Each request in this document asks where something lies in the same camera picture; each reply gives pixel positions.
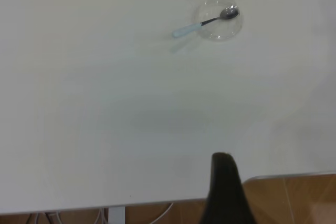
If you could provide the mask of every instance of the cable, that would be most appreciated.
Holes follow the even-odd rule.
[[[100,214],[101,214],[101,212],[100,212],[100,209],[99,209],[99,211],[98,211],[98,215],[97,215],[97,217],[96,217],[96,220],[94,221],[94,224],[97,224],[97,223],[98,223]]]
[[[43,214],[47,217],[48,223],[49,224],[53,224],[51,218],[49,217],[49,215],[46,212],[44,212]]]
[[[59,224],[63,224],[62,220],[61,220],[61,217],[59,216],[59,212],[56,212],[56,218],[57,218]]]
[[[29,224],[29,221],[30,221],[30,219],[32,218],[32,216],[33,216],[33,214],[30,214],[30,215],[28,216],[28,219],[26,220],[26,224]]]
[[[154,224],[158,220],[160,220],[172,208],[173,205],[174,205],[174,203],[170,203],[170,205],[167,207],[167,209],[162,214],[160,214],[160,216],[158,216],[155,220],[153,220],[151,223],[148,223],[148,224]],[[35,224],[37,224],[38,215],[39,214],[37,214],[36,217],[35,217]],[[57,217],[57,220],[58,220],[59,224],[63,224],[63,222],[61,220],[61,217],[59,215],[59,212],[56,212],[55,215]],[[99,209],[96,220],[94,221],[94,224],[98,224],[99,217],[101,217],[101,223],[102,224],[109,224],[108,220],[105,218],[105,215],[104,215],[104,208]]]
[[[39,217],[39,213],[37,213],[37,214],[35,215],[35,221],[34,221],[34,224],[37,224],[37,222],[38,222],[38,217]]]
[[[165,210],[165,212],[163,212],[162,214],[160,214],[160,216],[158,216],[155,220],[153,220],[151,223],[148,223],[148,224],[154,224],[156,223],[158,220],[160,220],[171,208],[172,206],[174,205],[174,203],[170,203],[170,205],[167,207],[167,209]],[[100,208],[100,213],[102,214],[103,216],[103,219],[104,219],[104,223],[103,224],[109,224],[109,222],[107,221],[107,219],[105,218],[105,215],[104,215],[104,209],[103,208]]]
[[[163,212],[159,217],[157,217],[155,220],[153,220],[151,223],[149,224],[154,224],[156,223],[158,220],[160,220],[171,208],[172,206],[174,205],[174,203],[170,203],[170,205],[168,206],[168,208],[166,209],[165,212]]]
[[[101,213],[101,211],[99,210],[99,211],[98,211],[98,215],[97,215],[97,217],[96,217],[96,220],[94,221],[94,224],[97,224],[97,223],[98,223],[98,221],[99,221],[99,217],[100,217],[100,213]],[[61,220],[61,217],[60,217],[60,215],[59,215],[59,212],[56,212],[55,215],[56,215],[56,218],[57,218],[57,220],[58,220],[58,223],[59,223],[59,224],[63,224],[63,222],[62,222],[62,220]]]

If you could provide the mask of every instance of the brown floor tile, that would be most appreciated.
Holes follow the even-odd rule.
[[[205,200],[181,202],[179,206],[182,224],[198,224],[205,207]]]
[[[293,224],[282,178],[249,181],[244,191],[258,224]]]
[[[143,205],[126,207],[126,224],[148,224],[162,214],[169,204]],[[178,204],[172,208],[155,224],[181,224],[181,210]]]
[[[0,224],[25,224],[28,217],[29,215],[3,215],[0,216]]]
[[[335,175],[287,178],[295,224],[336,223]]]

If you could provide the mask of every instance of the white table leg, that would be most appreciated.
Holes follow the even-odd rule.
[[[125,224],[125,207],[109,208],[109,224]]]

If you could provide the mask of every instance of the wooden floor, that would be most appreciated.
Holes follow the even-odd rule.
[[[253,180],[244,185],[259,224],[335,224],[336,175]],[[126,224],[149,224],[169,204],[126,208]],[[157,224],[197,224],[204,201],[177,202]],[[97,210],[62,212],[64,224],[93,224]],[[28,215],[0,216],[0,224],[24,224]],[[39,224],[47,224],[41,215]]]

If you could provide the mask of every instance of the glass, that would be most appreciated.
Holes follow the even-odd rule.
[[[220,15],[221,11],[230,6],[237,6],[235,2],[229,0],[206,0],[196,11],[195,22],[203,22]],[[211,40],[226,40],[235,36],[243,26],[243,16],[239,10],[239,15],[230,20],[216,20],[199,31],[204,38]]]

